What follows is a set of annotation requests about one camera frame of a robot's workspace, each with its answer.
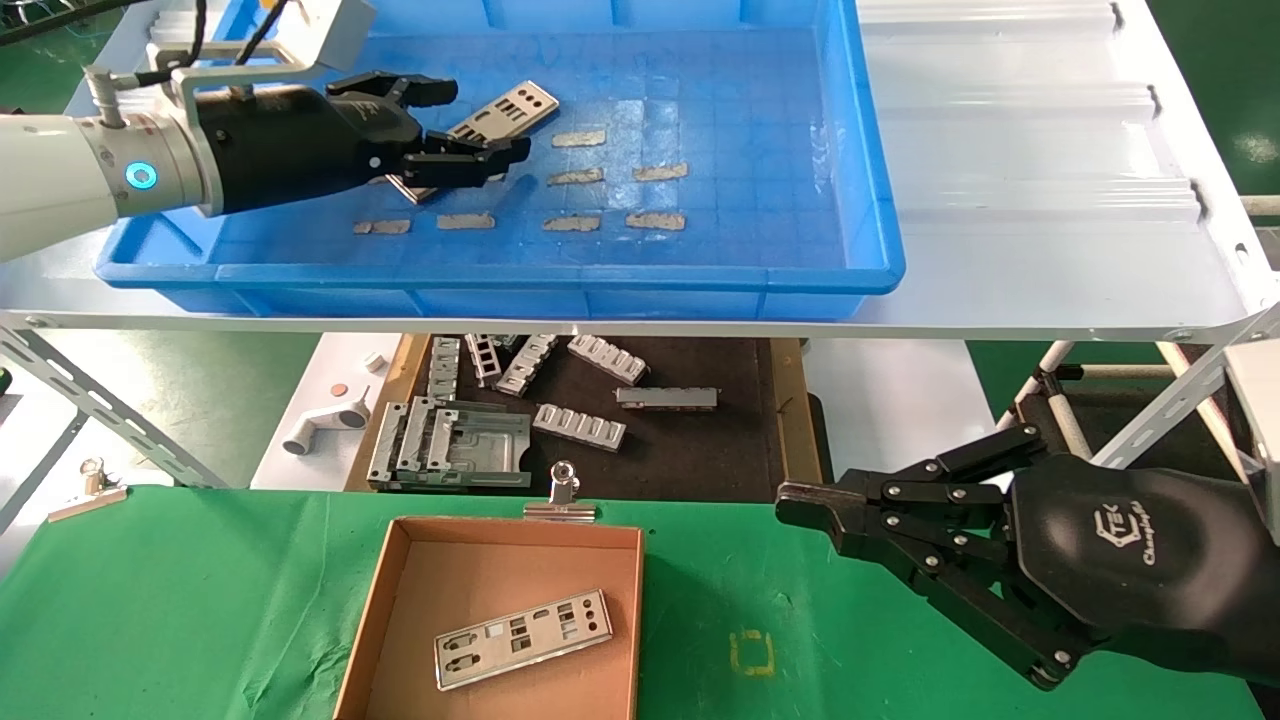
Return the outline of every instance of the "green cloth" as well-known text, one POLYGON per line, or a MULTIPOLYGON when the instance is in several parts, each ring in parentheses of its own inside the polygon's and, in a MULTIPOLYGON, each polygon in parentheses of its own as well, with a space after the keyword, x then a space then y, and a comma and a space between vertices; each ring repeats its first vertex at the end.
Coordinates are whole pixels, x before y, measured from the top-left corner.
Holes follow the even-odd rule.
MULTIPOLYGON (((134 488, 42 527, 0 583, 0 717, 330 717, 388 521, 522 502, 134 488)), ((769 506, 600 505, 650 532, 640 717, 1260 716, 1239 680, 1105 653, 1036 691, 769 506)))

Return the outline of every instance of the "metal clip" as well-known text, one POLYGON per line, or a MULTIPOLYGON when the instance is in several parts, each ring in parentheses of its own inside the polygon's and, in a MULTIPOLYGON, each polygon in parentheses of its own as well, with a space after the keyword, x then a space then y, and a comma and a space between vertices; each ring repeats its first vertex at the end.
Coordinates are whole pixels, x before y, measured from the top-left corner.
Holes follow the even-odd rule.
POLYGON ((552 465, 552 495, 547 502, 525 505, 526 520, 558 520, 562 523, 594 523, 595 505, 576 502, 580 482, 577 469, 568 460, 552 465))

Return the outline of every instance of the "white metal shelf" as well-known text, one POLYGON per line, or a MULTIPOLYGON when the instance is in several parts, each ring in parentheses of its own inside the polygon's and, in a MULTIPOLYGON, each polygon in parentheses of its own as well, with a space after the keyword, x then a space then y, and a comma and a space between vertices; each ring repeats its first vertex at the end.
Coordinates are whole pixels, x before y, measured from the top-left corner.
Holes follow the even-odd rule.
MULTIPOLYGON (((851 322, 196 315, 101 283, 105 231, 0 265, 0 307, 10 323, 87 328, 1215 342, 1280 296, 1143 0, 861 0, 859 13, 908 273, 851 322)), ((100 64, 136 65, 148 26, 129 10, 100 64)), ((68 110, 91 113, 86 100, 68 110)))

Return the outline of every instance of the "cable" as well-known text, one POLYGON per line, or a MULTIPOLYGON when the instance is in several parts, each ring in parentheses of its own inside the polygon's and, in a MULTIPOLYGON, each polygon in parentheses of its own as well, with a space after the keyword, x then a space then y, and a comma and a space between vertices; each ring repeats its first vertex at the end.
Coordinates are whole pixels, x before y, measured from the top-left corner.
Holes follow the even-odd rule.
POLYGON ((280 19, 280 14, 284 13, 284 5, 288 4, 288 1, 289 0, 275 0, 275 5, 271 5, 271 10, 266 14, 266 18, 262 19, 262 24, 257 26, 257 29, 253 31, 253 37, 250 37, 248 42, 244 44, 244 47, 241 49, 239 55, 236 56, 236 61, 232 63, 233 65, 243 65, 250 58, 253 56, 253 51, 257 50, 259 45, 261 45, 262 38, 266 37, 266 33, 271 32, 271 28, 275 26, 275 20, 280 19))
POLYGON ((102 13, 110 13, 111 10, 119 10, 120 8, 128 8, 129 5, 137 5, 138 3, 146 3, 146 0, 100 0, 92 5, 84 5, 83 8, 76 8, 74 10, 67 10, 65 13, 58 13, 56 15, 41 18, 33 23, 27 23, 10 31, 0 32, 0 47, 22 42, 23 40, 36 37, 38 35, 45 35, 46 32, 67 27, 77 20, 92 18, 93 15, 101 15, 102 13))
POLYGON ((200 59, 200 51, 205 49, 205 23, 207 19, 209 0, 196 0, 196 37, 191 40, 191 50, 187 51, 187 56, 173 68, 137 73, 138 87, 151 87, 152 85, 168 82, 173 77, 174 68, 189 68, 193 65, 200 59))

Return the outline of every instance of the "cardboard box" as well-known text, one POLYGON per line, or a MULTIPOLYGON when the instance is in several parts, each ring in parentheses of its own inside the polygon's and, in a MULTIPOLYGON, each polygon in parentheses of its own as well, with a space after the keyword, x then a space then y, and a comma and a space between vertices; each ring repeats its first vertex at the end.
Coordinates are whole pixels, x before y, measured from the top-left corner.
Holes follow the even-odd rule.
POLYGON ((639 528, 399 518, 374 570, 334 719, 632 719, 643 566, 639 528), (604 591, 613 639, 436 688, 436 635, 594 588, 604 591))

